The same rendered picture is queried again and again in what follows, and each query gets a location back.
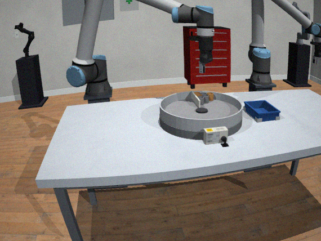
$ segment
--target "blue bin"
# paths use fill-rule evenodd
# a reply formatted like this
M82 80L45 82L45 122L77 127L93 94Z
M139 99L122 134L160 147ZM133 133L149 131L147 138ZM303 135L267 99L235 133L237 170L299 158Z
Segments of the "blue bin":
M245 112L248 113L253 119L259 122L274 121L279 119L281 111L272 106L266 100L245 101Z

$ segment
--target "red cabinet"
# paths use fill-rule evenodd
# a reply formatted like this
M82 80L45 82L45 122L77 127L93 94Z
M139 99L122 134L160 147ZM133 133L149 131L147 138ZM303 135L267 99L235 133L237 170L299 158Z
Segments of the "red cabinet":
M231 34L230 29L214 27L213 61L206 64L205 73L199 72L199 49L196 26L184 26L184 72L191 88L195 84L231 82Z

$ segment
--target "circular gray container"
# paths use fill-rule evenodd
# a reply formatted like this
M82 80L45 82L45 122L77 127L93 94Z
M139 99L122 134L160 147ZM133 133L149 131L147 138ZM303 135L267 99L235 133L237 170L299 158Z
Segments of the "circular gray container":
M223 93L199 92L214 94L213 101L201 106L208 109L207 113L197 113L194 102L186 100L190 91L164 98L159 107L159 124L166 132L187 139L202 140L204 128L225 126L229 136L241 128L242 105L237 99Z

